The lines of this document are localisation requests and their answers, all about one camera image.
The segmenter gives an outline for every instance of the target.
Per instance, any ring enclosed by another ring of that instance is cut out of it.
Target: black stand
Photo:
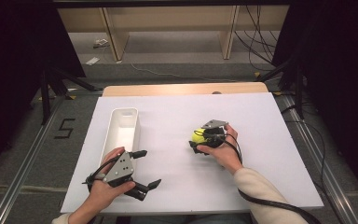
[[[302,113],[302,89],[303,89],[303,76],[304,76],[304,67],[301,62],[302,56],[305,54],[306,46],[310,43],[310,37],[314,34],[315,29],[320,22],[321,15],[329,10],[329,6],[331,6],[331,2],[334,0],[323,0],[321,5],[315,11],[310,20],[310,24],[304,30],[296,48],[286,62],[282,63],[274,70],[268,72],[264,76],[257,79],[259,82],[265,82],[270,78],[278,75],[280,72],[283,72],[281,80],[278,84],[281,90],[288,89],[291,84],[296,83],[296,101],[295,104],[290,106],[289,109],[295,108],[297,114],[301,119],[304,119]]]
[[[68,89],[63,84],[62,79],[67,78],[75,84],[85,88],[88,91],[102,91],[102,88],[96,88],[89,83],[80,80],[77,77],[74,77],[61,69],[48,66],[42,73],[40,78],[40,90],[42,93],[42,103],[43,103],[43,121],[42,124],[45,124],[48,118],[50,117],[50,102],[48,96],[48,86],[50,86],[53,91],[59,95],[63,96],[68,92]]]

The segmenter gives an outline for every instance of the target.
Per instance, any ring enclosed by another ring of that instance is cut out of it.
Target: gray floor
[[[249,38],[239,33],[250,44]],[[265,32],[267,42],[274,44],[274,38]],[[254,55],[249,58],[248,51],[235,37],[230,60],[223,60],[217,33],[214,32],[168,32],[168,33],[134,33],[131,34],[126,53],[122,62],[114,62],[110,49],[93,49],[95,39],[105,38],[104,34],[71,34],[79,59],[85,63],[93,57],[100,58],[92,66],[83,65],[88,81],[96,86],[152,83],[187,83],[187,82],[221,82],[232,80],[252,81],[255,73],[264,71],[250,66],[249,60],[257,67],[271,68],[271,65]],[[264,51],[255,46],[257,51]],[[276,90],[277,79],[267,82],[268,88]],[[92,117],[93,108],[99,94],[87,91],[73,92],[75,100],[52,100],[60,106],[51,122],[43,146],[39,149],[32,168],[21,187],[20,194],[14,201],[6,217],[6,223],[49,223],[60,214],[62,201],[76,167],[83,140]],[[278,96],[276,102],[280,110],[290,103],[292,96]],[[331,138],[317,110],[312,106],[307,94],[304,96],[305,121],[314,127],[310,132],[317,146],[325,144],[325,162],[344,196],[349,201],[358,220],[358,181],[337,153],[337,147]],[[12,138],[12,149],[4,151],[0,156],[0,202],[7,188],[21,168],[24,158],[33,146],[37,133],[41,129],[42,104],[39,93],[32,101],[33,109],[29,110],[22,120],[17,134]],[[293,120],[294,112],[283,114],[285,120]],[[74,119],[68,124],[74,129],[70,138],[57,139],[65,135],[59,131],[63,119]],[[320,184],[319,166],[311,156],[310,146],[304,141],[298,126],[301,124],[287,123],[298,151],[309,170],[310,176]],[[322,223],[338,223],[337,217],[326,197],[334,198],[334,192],[321,197],[325,207],[312,210],[312,214]],[[112,217],[100,217],[100,223],[112,223]]]

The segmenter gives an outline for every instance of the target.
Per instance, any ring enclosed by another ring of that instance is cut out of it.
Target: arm
[[[124,147],[118,147],[109,152],[103,162],[106,162],[120,153],[124,152]],[[101,173],[106,174],[112,166],[106,166]],[[126,182],[116,188],[112,188],[103,181],[94,181],[89,197],[72,214],[64,214],[52,221],[52,224],[86,224],[97,216],[104,208],[109,206],[112,201],[120,194],[125,193],[135,187],[134,182]]]
[[[234,138],[238,137],[238,133],[229,125],[226,125],[225,129],[229,134],[226,140],[236,146]],[[234,175],[235,183],[240,191],[257,199],[287,203],[280,192],[264,176],[252,169],[244,168],[236,152],[227,144],[222,144],[217,148],[198,146],[197,149],[214,156],[219,164]],[[255,203],[249,204],[259,224],[307,223],[300,215],[288,210]]]

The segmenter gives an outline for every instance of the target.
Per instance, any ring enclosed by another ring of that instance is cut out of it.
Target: yellow object
[[[204,131],[205,129],[197,129],[195,132],[193,132],[191,140],[197,144],[206,142],[206,139],[202,136]]]

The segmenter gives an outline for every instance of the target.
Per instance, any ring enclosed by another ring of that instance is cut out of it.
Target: tape mark
[[[68,131],[68,134],[66,136],[55,136],[54,139],[64,139],[64,138],[69,138],[71,137],[71,133],[74,130],[73,128],[63,128],[63,124],[66,121],[75,121],[75,119],[63,119],[61,122],[61,126],[60,129],[58,131]]]

